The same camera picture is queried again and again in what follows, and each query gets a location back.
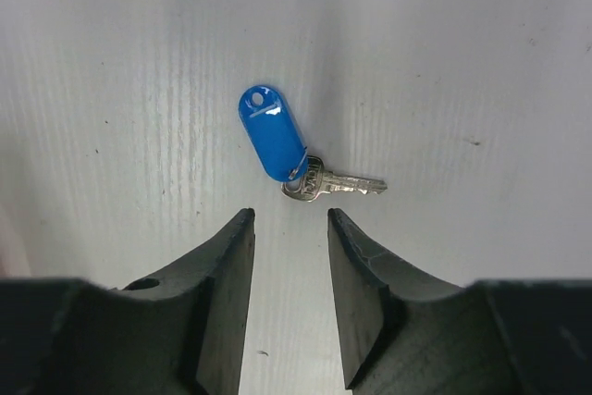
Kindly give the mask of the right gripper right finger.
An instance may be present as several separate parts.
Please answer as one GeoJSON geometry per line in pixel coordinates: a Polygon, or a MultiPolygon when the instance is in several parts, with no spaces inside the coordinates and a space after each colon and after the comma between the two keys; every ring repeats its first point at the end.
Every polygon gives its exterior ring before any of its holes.
{"type": "Polygon", "coordinates": [[[327,241],[346,388],[354,394],[587,394],[591,283],[436,278],[343,211],[327,241]]]}

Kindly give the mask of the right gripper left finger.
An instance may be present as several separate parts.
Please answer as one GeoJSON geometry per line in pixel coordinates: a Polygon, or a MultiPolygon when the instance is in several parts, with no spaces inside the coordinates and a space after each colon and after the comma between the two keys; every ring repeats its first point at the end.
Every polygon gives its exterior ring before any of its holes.
{"type": "Polygon", "coordinates": [[[1,283],[5,394],[235,394],[253,275],[254,220],[121,290],[80,278],[1,283]]]}

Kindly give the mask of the key with blue tag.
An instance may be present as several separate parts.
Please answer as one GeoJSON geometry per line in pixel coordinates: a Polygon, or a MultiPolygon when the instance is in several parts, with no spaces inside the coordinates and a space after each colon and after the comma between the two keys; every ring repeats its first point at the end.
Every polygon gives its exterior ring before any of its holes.
{"type": "Polygon", "coordinates": [[[309,154],[287,101],[276,89],[250,87],[240,97],[238,114],[264,172],[285,196],[310,203],[323,194],[380,194],[388,189],[381,179],[332,172],[320,157],[309,154]]]}

